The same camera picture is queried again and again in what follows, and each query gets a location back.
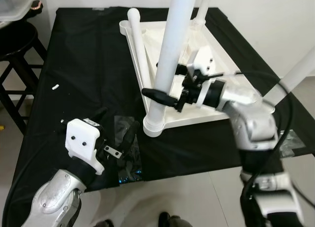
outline black stool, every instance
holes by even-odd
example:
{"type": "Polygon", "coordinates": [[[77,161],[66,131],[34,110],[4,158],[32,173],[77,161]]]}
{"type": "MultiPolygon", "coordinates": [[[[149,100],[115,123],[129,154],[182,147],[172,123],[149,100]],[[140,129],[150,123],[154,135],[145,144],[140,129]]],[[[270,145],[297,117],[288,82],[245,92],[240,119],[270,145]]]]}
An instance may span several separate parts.
{"type": "Polygon", "coordinates": [[[38,40],[36,28],[26,22],[18,21],[0,29],[0,62],[9,61],[8,67],[0,76],[0,101],[18,126],[20,131],[25,134],[26,124],[24,120],[28,117],[21,116],[19,109],[26,95],[35,95],[38,78],[32,68],[42,68],[42,65],[29,65],[24,59],[25,53],[34,48],[40,57],[46,59],[46,49],[38,40]],[[14,69],[26,86],[24,91],[8,91],[3,87],[3,82],[14,69]],[[9,95],[22,95],[17,105],[11,101],[9,95]]]}

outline table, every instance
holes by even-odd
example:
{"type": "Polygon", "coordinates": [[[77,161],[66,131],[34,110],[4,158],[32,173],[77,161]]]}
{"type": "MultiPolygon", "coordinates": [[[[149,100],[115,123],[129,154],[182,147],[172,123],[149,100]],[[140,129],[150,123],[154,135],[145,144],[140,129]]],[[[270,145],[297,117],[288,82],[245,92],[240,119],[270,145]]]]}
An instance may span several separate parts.
{"type": "MultiPolygon", "coordinates": [[[[14,196],[10,211],[13,226],[20,226],[28,216],[37,189],[58,169],[67,167],[69,157],[64,148],[65,134],[60,132],[61,119],[86,118],[106,106],[108,112],[100,123],[110,139],[115,137],[115,115],[132,116],[142,122],[145,110],[140,90],[126,37],[119,32],[119,22],[127,19],[127,10],[123,7],[57,10],[48,57],[14,177],[35,151],[42,151],[14,196]],[[59,88],[52,90],[56,84],[59,88]]],[[[167,9],[140,8],[139,11],[141,21],[164,21],[167,16],[167,9]]],[[[218,8],[208,10],[206,21],[208,29],[241,70],[275,75],[218,8]]],[[[274,86],[259,78],[249,80],[263,95],[274,86]]],[[[306,145],[294,151],[295,155],[315,153],[315,120],[296,97],[293,99],[298,119],[294,120],[292,129],[306,145]]],[[[285,100],[277,109],[287,119],[285,100]]],[[[145,181],[240,165],[228,120],[167,129],[158,138],[147,137],[139,130],[137,139],[145,181]]],[[[118,185],[113,163],[89,191],[118,185]]]]}

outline white floor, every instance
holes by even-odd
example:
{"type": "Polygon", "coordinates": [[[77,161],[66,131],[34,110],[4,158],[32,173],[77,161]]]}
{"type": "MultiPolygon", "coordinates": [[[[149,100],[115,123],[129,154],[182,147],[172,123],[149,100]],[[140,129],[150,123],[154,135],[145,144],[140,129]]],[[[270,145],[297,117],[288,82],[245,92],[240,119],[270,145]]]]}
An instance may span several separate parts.
{"type": "MultiPolygon", "coordinates": [[[[315,117],[315,78],[306,79],[295,94],[315,117]]],[[[6,126],[0,131],[1,217],[23,137],[5,109],[0,109],[0,124],[6,126]]],[[[300,189],[315,202],[314,157],[284,159],[284,164],[300,189]]],[[[107,218],[116,227],[157,227],[161,211],[180,215],[194,227],[243,227],[239,173],[237,167],[83,194],[75,227],[93,226],[107,218]]],[[[304,201],[301,206],[305,226],[315,227],[315,211],[304,201]]]]}

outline white pipe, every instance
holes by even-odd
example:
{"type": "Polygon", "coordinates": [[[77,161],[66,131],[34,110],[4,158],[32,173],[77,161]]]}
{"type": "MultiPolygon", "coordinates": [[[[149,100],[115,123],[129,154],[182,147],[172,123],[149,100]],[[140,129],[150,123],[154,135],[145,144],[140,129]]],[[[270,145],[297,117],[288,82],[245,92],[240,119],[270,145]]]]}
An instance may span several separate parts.
{"type": "Polygon", "coordinates": [[[151,88],[152,86],[147,62],[147,55],[144,48],[142,30],[140,27],[140,13],[136,8],[131,8],[130,10],[128,10],[127,15],[132,29],[132,37],[136,48],[142,86],[144,88],[151,88]]]}
{"type": "MultiPolygon", "coordinates": [[[[300,60],[289,73],[285,75],[280,82],[286,85],[291,92],[304,78],[306,78],[313,70],[315,70],[315,47],[300,60]]],[[[275,85],[265,96],[264,99],[277,105],[284,97],[285,93],[278,85],[275,85]]]]}
{"type": "Polygon", "coordinates": [[[195,18],[195,23],[204,25],[206,23],[206,15],[209,8],[210,0],[202,0],[200,7],[198,9],[197,16],[195,18]]]}
{"type": "MultiPolygon", "coordinates": [[[[154,88],[170,93],[175,70],[185,40],[195,0],[171,0],[159,56],[154,88]]],[[[157,137],[164,128],[165,106],[150,102],[149,112],[143,120],[143,130],[157,137]]]]}

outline white wall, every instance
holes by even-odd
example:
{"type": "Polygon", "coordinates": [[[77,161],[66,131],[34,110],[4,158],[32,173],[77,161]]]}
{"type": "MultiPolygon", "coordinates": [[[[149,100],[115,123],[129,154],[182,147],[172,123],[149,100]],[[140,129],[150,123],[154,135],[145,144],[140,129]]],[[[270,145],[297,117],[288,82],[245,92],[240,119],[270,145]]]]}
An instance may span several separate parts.
{"type": "MultiPolygon", "coordinates": [[[[48,45],[58,7],[168,7],[170,0],[42,0],[42,14],[30,19],[48,45]]],[[[315,45],[315,0],[211,0],[280,77],[315,45]]],[[[34,54],[27,60],[38,61],[34,54]]],[[[13,87],[16,79],[8,79],[13,87]]]]}

